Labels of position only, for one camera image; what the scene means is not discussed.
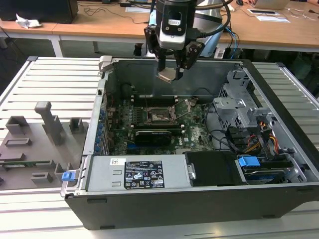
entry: blue drive bracket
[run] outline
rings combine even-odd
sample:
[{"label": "blue drive bracket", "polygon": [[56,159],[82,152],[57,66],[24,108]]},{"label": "blue drive bracket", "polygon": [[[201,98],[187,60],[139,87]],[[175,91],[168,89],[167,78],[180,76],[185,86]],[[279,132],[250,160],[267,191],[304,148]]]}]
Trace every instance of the blue drive bracket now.
[{"label": "blue drive bracket", "polygon": [[238,159],[239,165],[241,167],[259,167],[260,162],[255,156],[242,156]]},{"label": "blue drive bracket", "polygon": [[62,174],[62,182],[74,182],[75,172],[64,172]]}]

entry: computer case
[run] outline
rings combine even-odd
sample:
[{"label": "computer case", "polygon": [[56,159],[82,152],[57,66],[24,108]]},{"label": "computer case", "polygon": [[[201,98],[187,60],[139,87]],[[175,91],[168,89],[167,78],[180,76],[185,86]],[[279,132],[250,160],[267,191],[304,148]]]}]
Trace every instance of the computer case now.
[{"label": "computer case", "polygon": [[72,23],[77,15],[76,0],[0,0],[0,18],[3,21],[16,20],[16,14],[40,22]]}]

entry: paper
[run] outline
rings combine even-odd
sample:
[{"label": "paper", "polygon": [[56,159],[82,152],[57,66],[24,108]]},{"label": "paper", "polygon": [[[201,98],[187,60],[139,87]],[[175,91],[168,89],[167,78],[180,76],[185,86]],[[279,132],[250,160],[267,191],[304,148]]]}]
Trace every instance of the paper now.
[{"label": "paper", "polygon": [[126,12],[138,12],[138,13],[150,13],[150,9],[135,7],[135,6],[128,6],[125,8]]},{"label": "paper", "polygon": [[260,21],[275,21],[275,22],[288,22],[284,17],[275,17],[275,16],[257,16],[258,20]]},{"label": "paper", "polygon": [[20,17],[18,14],[16,14],[16,23],[19,24],[19,26],[24,27],[28,29],[29,27],[38,27],[42,26],[38,20],[28,20],[24,19],[23,17]]}]

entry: warning label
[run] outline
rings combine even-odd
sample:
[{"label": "warning label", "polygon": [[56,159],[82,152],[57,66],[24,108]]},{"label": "warning label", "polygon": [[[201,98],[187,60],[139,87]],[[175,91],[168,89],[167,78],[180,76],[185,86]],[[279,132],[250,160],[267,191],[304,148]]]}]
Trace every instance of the warning label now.
[{"label": "warning label", "polygon": [[164,188],[161,161],[125,162],[124,187],[126,189]]}]

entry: aluminum profile table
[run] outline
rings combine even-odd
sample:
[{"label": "aluminum profile table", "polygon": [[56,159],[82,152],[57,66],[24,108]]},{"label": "aluminum profile table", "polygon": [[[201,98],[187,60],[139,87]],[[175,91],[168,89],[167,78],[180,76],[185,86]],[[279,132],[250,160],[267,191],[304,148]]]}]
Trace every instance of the aluminum profile table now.
[{"label": "aluminum profile table", "polygon": [[[89,122],[99,80],[98,61],[46,57],[27,61],[0,97],[0,139],[6,134],[5,123],[10,116],[24,115],[28,122],[41,122],[40,116],[33,113],[37,101],[51,101],[52,113],[58,114],[61,121],[82,117]],[[255,66],[304,131],[309,136],[318,136],[317,101],[286,68],[272,63]],[[59,188],[0,191],[0,238],[319,238],[319,202],[303,204],[280,219],[88,231],[59,191]]]}]

